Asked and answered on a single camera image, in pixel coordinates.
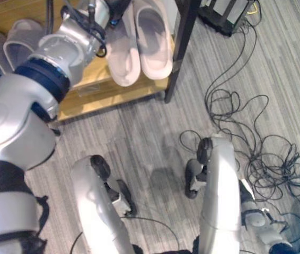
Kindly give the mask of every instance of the black metal leg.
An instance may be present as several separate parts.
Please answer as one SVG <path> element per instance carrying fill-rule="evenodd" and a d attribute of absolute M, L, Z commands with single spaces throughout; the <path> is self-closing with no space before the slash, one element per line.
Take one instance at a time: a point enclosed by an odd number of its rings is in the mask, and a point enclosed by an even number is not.
<path fill-rule="evenodd" d="M 173 69 L 169 76 L 168 86 L 165 90 L 165 103 L 169 103 L 176 85 L 178 74 L 180 72 L 183 57 L 186 53 L 193 25 L 197 17 L 197 10 L 201 0 L 184 1 L 184 9 L 181 13 L 181 21 L 175 40 L 175 50 L 173 53 Z"/>

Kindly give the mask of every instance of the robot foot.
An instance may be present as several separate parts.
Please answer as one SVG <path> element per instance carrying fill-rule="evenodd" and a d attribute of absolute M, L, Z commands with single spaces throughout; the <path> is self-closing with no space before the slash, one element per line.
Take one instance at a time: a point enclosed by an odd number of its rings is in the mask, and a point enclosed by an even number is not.
<path fill-rule="evenodd" d="M 193 171 L 191 169 L 191 164 L 192 160 L 189 160 L 186 166 L 186 172 L 185 172 L 185 178 L 186 178 L 186 188 L 185 188 L 185 195 L 189 199 L 194 199 L 197 197 L 198 191 L 196 190 L 191 190 L 191 182 L 194 178 Z"/>
<path fill-rule="evenodd" d="M 131 211 L 127 212 L 125 214 L 125 217 L 135 217 L 137 214 L 137 207 L 135 202 L 133 201 L 132 197 L 131 197 L 131 192 L 128 188 L 128 186 L 126 185 L 126 183 L 122 180 L 122 179 L 118 179 L 117 183 L 119 185 L 120 191 L 122 192 L 122 194 L 124 195 L 126 201 L 128 202 Z"/>

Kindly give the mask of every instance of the silver metal casing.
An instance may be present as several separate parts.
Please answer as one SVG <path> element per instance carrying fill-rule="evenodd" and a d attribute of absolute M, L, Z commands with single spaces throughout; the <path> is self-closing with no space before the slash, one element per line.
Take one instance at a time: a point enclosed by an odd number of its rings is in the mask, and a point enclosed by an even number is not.
<path fill-rule="evenodd" d="M 71 177 L 90 251 L 95 254 L 133 254 L 128 231 L 110 201 L 104 182 L 92 168 L 90 157 L 75 163 Z"/>
<path fill-rule="evenodd" d="M 200 219 L 199 254 L 238 254 L 240 189 L 231 142 L 212 138 L 207 184 Z"/>

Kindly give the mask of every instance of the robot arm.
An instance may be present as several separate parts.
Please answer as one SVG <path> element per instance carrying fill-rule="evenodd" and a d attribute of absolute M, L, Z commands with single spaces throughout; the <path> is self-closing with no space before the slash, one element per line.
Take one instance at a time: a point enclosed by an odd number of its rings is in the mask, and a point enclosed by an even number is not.
<path fill-rule="evenodd" d="M 90 1 L 90 15 L 63 9 L 59 30 L 0 78 L 0 253 L 41 253 L 36 198 L 24 172 L 52 155 L 55 138 L 45 122 L 56 118 L 59 103 L 97 54 L 107 23 L 119 19 L 129 2 Z"/>

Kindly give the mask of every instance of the black joint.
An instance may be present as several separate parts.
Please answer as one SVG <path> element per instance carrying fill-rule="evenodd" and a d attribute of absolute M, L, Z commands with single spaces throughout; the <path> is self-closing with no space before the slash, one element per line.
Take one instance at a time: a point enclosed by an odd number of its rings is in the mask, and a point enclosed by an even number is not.
<path fill-rule="evenodd" d="M 90 158 L 91 166 L 102 178 L 103 181 L 106 181 L 111 174 L 110 167 L 106 160 L 101 155 L 93 155 Z"/>
<path fill-rule="evenodd" d="M 245 202 L 254 202 L 254 199 L 252 198 L 252 195 L 250 192 L 245 188 L 242 181 L 239 180 L 240 185 L 240 197 L 241 197 L 241 204 Z"/>
<path fill-rule="evenodd" d="M 29 59 L 18 66 L 14 73 L 36 81 L 59 103 L 70 89 L 70 80 L 60 69 L 42 59 Z"/>
<path fill-rule="evenodd" d="M 130 4 L 130 0 L 105 0 L 105 2 L 110 10 L 110 21 L 121 19 Z"/>
<path fill-rule="evenodd" d="M 197 149 L 197 160 L 199 163 L 202 165 L 206 165 L 208 163 L 212 147 L 213 143 L 211 138 L 204 138 L 199 142 Z"/>
<path fill-rule="evenodd" d="M 298 252 L 295 251 L 290 245 L 278 243 L 270 248 L 269 254 L 298 254 Z"/>
<path fill-rule="evenodd" d="M 24 180 L 24 171 L 7 161 L 0 160 L 0 192 L 24 192 L 33 195 Z"/>

